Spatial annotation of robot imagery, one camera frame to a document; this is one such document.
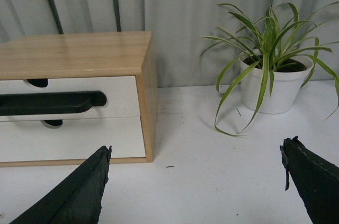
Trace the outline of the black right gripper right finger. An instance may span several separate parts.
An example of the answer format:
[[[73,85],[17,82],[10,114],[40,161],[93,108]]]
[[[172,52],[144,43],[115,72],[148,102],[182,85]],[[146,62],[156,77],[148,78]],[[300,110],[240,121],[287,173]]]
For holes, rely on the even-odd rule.
[[[308,150],[297,136],[285,139],[280,151],[285,189],[291,177],[312,223],[338,223],[338,167]]]

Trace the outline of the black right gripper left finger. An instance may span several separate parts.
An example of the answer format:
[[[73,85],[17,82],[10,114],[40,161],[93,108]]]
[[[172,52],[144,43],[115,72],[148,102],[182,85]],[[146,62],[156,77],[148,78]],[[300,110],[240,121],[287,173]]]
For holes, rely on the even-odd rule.
[[[111,153],[100,147],[12,223],[98,223]]]

